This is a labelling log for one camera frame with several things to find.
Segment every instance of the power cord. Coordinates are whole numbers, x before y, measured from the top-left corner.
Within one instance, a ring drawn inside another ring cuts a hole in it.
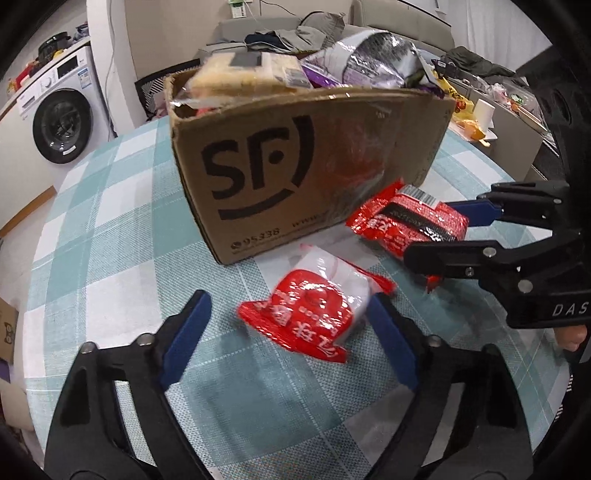
[[[109,68],[107,69],[107,75],[105,76],[105,106],[107,107],[107,115],[109,115],[109,125],[111,127],[111,131],[115,132],[115,126],[113,124],[113,118],[111,117],[111,110],[109,109],[109,92],[108,92],[108,85],[109,85],[109,75],[111,73],[111,68],[113,67],[113,61],[115,60],[115,30],[113,29],[113,20],[111,18],[111,8],[113,6],[113,0],[109,0],[109,8],[108,8],[108,15],[109,15],[109,35],[111,36],[111,44],[112,44],[112,51],[111,51],[111,61],[109,62]],[[109,136],[107,141],[111,140],[111,132],[109,132]]]
[[[291,12],[290,12],[290,11],[289,11],[287,8],[285,8],[285,7],[282,7],[281,5],[278,5],[278,4],[272,4],[272,3],[270,3],[270,2],[265,2],[265,0],[259,0],[259,2],[260,2],[260,3],[262,3],[262,4],[267,4],[267,5],[274,5],[275,7],[282,8],[283,10],[285,10],[285,11],[286,11],[287,13],[289,13],[290,15],[293,15],[294,17],[297,17],[297,15],[296,15],[296,14],[293,14],[293,13],[291,13]]]

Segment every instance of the printed phone number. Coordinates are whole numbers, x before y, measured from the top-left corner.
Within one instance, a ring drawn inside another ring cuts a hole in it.
[[[265,232],[259,233],[258,235],[252,235],[249,238],[245,238],[243,240],[234,242],[232,244],[232,249],[238,250],[239,248],[248,247],[251,244],[255,244],[257,242],[261,242],[263,240],[273,238],[274,236],[277,236],[277,235],[279,235],[278,228],[275,228],[274,230],[267,230]]]

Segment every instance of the red snack packet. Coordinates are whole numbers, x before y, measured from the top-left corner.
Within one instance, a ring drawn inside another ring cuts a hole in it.
[[[377,291],[395,285],[318,247],[306,254],[276,286],[267,301],[246,301],[238,316],[283,348],[321,360],[344,363],[343,341],[361,321]]]
[[[413,242],[464,240],[469,223],[446,203],[402,180],[370,198],[346,222],[356,234],[377,240],[399,259]],[[429,276],[429,289],[439,280]]]

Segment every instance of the snack package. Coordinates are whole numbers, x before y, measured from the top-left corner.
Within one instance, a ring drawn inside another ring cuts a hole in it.
[[[283,348],[329,362],[344,363],[342,346],[374,293],[390,294],[395,284],[312,245],[275,287],[268,300],[246,301],[238,316]]]
[[[472,140],[482,140],[485,138],[485,132],[488,128],[480,126],[478,120],[476,120],[474,116],[474,103],[459,94],[445,78],[438,78],[437,83],[446,95],[449,95],[456,101],[456,109],[453,112],[452,121],[465,130],[468,138]]]
[[[172,104],[194,109],[220,108],[311,88],[295,56],[258,51],[215,53],[187,81]]]
[[[462,241],[470,220],[433,196],[398,180],[365,202],[346,224],[402,259],[413,242]],[[432,288],[437,277],[428,278]]]
[[[385,30],[356,33],[304,58],[301,65],[310,81],[320,87],[424,86],[440,91],[431,67],[414,44]]]

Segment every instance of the plaid tablecloth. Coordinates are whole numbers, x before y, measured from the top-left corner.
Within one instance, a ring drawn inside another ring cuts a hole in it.
[[[424,190],[451,201],[474,198],[509,177],[447,133]],[[506,246],[546,233],[496,223],[469,238]],[[552,332],[516,331],[474,281],[447,280],[426,294],[402,265],[337,225],[304,240],[388,275],[396,304],[424,332],[454,346],[497,344],[518,387],[535,447],[556,413],[568,367]],[[296,261],[301,241],[256,258],[217,265],[189,211],[170,148],[168,119],[91,153],[55,198],[34,258],[24,316],[27,397],[42,445],[80,344],[124,345],[158,329],[195,289],[213,316],[182,380],[167,393],[189,441],[216,478],[358,479],[400,422],[410,395],[398,385],[373,330],[351,338],[350,361],[331,364],[289,353],[235,316],[264,299]],[[118,385],[126,427],[151,461],[126,384]]]

